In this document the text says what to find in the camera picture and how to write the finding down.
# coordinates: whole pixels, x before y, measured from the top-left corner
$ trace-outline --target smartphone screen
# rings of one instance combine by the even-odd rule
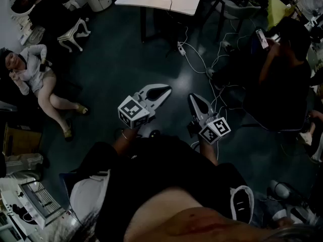
[[[257,37],[258,37],[258,39],[260,41],[260,44],[261,44],[262,48],[267,49],[269,46],[268,46],[266,37],[264,36],[262,30],[257,30],[256,33],[257,33]]]

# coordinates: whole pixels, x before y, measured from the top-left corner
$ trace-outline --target black and white marker cube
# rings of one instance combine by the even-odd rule
[[[128,96],[118,107],[118,114],[122,122],[133,129],[147,123],[150,113],[131,96]]]
[[[218,118],[210,123],[199,132],[199,134],[209,143],[213,144],[222,136],[231,131],[224,117]]]

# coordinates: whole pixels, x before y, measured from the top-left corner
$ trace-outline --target white cardigan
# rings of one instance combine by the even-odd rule
[[[39,67],[41,60],[36,57],[36,55],[40,55],[42,60],[46,58],[47,47],[45,45],[32,45],[21,51],[20,55],[27,62],[27,69],[21,71],[14,70],[14,72],[22,80],[21,85],[18,85],[16,81],[15,83],[23,95],[28,95],[29,93],[29,87],[27,84],[30,85],[32,92],[35,93],[36,90],[39,90],[42,87],[42,77],[44,73],[50,70],[49,67],[46,67],[45,72],[40,72]]]

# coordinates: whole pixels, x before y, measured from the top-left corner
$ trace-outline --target white chair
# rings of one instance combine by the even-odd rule
[[[85,35],[83,35],[82,37],[87,37],[91,32],[87,29],[85,21],[83,21],[81,18],[78,20],[78,22],[74,25],[74,27],[72,29],[70,29],[68,32],[66,32],[65,34],[63,34],[62,36],[58,37],[57,40],[59,41],[59,44],[62,47],[65,47],[69,50],[69,52],[72,52],[72,49],[67,46],[66,44],[63,43],[63,41],[70,41],[72,42],[74,45],[76,45],[78,47],[78,49],[82,52],[83,49],[79,46],[79,44],[75,41],[74,39],[74,34],[77,32],[79,25],[82,24],[85,30]]]
[[[261,7],[255,7],[249,2],[246,7],[239,7],[230,0],[216,0],[216,1],[213,1],[211,4],[212,4],[212,7],[208,11],[207,15],[205,16],[202,26],[204,26],[207,19],[210,17],[211,13],[214,10],[220,13],[220,20],[218,25],[216,41],[219,40],[220,32],[223,27],[223,23],[225,19],[240,20],[236,31],[237,33],[239,33],[243,20],[250,18],[252,15],[254,15],[256,12],[258,12],[261,9]]]

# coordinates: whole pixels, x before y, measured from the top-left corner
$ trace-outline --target dark floor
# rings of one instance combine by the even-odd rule
[[[194,21],[206,14],[209,2],[204,2],[204,5],[206,7],[201,6]],[[151,17],[147,20],[147,26],[151,26]],[[218,14],[213,13],[203,30],[193,26],[188,31],[188,42],[202,55],[207,67],[216,58],[219,48],[219,44],[214,41],[218,20]],[[253,21],[257,26],[266,28],[266,16],[260,15]],[[68,57],[70,67],[66,75],[69,80],[81,85],[83,90],[69,87],[65,96],[88,105],[91,115],[67,113],[66,117],[71,116],[73,119],[76,133],[70,143],[64,141],[60,127],[47,117],[41,142],[41,149],[51,162],[42,183],[65,207],[68,201],[58,174],[78,167],[95,142],[114,141],[114,130],[123,127],[118,119],[117,107],[128,95],[147,84],[171,85],[172,94],[164,106],[158,109],[157,118],[140,132],[145,136],[151,130],[159,129],[164,134],[179,136],[188,144],[197,141],[196,137],[189,137],[186,129],[192,119],[187,104],[188,94],[194,92],[209,101],[214,99],[205,74],[195,73],[178,52],[165,58],[169,50],[167,42],[160,39],[141,43],[139,23],[139,8],[113,5],[97,13],[88,24],[92,33],[82,44],[84,51],[80,53],[74,49]],[[239,37],[251,34],[253,30],[251,21],[245,20]],[[229,20],[225,22],[220,40],[227,32],[233,32]],[[185,28],[180,34],[182,41],[185,39],[184,34]],[[237,35],[227,36],[227,40],[234,45],[237,38]],[[246,41],[247,38],[240,39],[239,46],[242,47]],[[197,71],[204,71],[197,54],[188,46],[184,48],[193,67]],[[227,60],[227,57],[220,58],[214,68],[223,66]],[[223,92],[223,99],[229,107],[239,107],[243,95],[241,89],[232,87]],[[270,180],[276,179],[309,194],[317,165],[309,160],[295,138],[270,133],[262,128],[241,128],[241,124],[252,123],[252,118],[240,109],[229,110],[227,118],[232,131],[219,142],[220,163],[233,163],[254,190],[265,193]]]

